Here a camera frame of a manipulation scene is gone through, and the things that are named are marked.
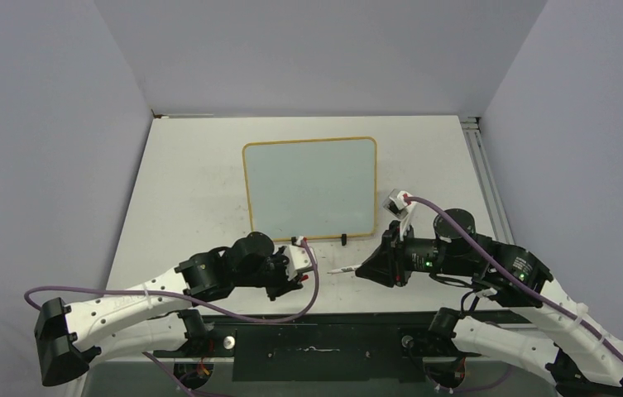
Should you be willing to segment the red white marker pen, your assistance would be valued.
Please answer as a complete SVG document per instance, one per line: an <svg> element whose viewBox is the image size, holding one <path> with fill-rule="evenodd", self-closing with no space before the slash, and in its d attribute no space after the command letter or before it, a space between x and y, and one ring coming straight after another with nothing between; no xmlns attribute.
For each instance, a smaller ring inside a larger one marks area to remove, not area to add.
<svg viewBox="0 0 623 397"><path fill-rule="evenodd" d="M344 274L344 273L351 273L351 272L356 271L360 267L361 267L360 265L345 266L345 267L329 270L327 274L338 275L338 274Z"/></svg>

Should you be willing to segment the yellow framed whiteboard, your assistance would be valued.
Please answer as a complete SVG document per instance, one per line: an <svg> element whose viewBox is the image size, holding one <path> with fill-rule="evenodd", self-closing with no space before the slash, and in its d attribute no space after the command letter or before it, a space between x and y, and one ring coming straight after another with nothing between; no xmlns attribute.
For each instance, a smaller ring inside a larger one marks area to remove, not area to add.
<svg viewBox="0 0 623 397"><path fill-rule="evenodd" d="M247 143L252 230L276 242L369 237L377 223L377 157L369 136Z"/></svg>

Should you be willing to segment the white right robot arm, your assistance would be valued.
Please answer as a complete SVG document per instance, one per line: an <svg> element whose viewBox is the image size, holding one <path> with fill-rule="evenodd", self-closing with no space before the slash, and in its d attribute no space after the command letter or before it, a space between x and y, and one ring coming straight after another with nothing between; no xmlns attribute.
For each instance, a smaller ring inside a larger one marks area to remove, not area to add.
<svg viewBox="0 0 623 397"><path fill-rule="evenodd" d="M356 276L403 287L414 273L438 282L462 277L488 299L536 326L541 337L510 332L460 310L443 308L429 326L439 354L456 349L503 361L548 381L562 396L623 396L623 341L573 300L534 254L478 234L466 210L438 211L434 236L418 238L404 218L391 222Z"/></svg>

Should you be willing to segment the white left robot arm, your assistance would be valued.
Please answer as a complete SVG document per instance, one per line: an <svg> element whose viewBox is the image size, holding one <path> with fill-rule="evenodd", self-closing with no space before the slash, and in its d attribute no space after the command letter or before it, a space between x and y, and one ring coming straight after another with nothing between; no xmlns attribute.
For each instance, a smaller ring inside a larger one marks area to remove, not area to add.
<svg viewBox="0 0 623 397"><path fill-rule="evenodd" d="M263 288L269 300L302 289L318 262L304 237L275 247L251 232L231 246L200 252L128 289L97 292L94 299L67 303L56 297L36 304L34 338L46 387L63 385L114 357L181 350L197 356L207 344L199 307L252 323L254 318L215 306L235 288Z"/></svg>

